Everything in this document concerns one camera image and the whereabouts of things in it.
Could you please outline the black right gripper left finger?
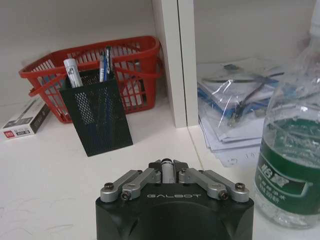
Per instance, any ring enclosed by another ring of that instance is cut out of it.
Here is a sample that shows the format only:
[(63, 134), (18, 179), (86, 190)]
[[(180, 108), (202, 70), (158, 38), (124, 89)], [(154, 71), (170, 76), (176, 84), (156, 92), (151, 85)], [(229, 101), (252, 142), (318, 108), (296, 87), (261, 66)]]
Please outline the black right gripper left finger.
[(162, 181), (161, 161), (151, 162), (144, 171), (129, 170), (114, 182), (107, 182), (100, 190), (102, 202), (114, 202), (118, 198), (130, 201), (139, 198), (146, 184), (157, 184)]

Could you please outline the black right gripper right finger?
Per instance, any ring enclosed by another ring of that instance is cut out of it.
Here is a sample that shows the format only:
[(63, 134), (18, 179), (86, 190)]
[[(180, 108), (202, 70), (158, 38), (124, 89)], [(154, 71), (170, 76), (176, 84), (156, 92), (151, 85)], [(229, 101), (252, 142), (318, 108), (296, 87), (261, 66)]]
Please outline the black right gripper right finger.
[(248, 202), (249, 190), (242, 182), (234, 183), (213, 170), (197, 170), (187, 163), (173, 161), (176, 178), (181, 184), (197, 184), (207, 195), (216, 200), (232, 199), (235, 202)]

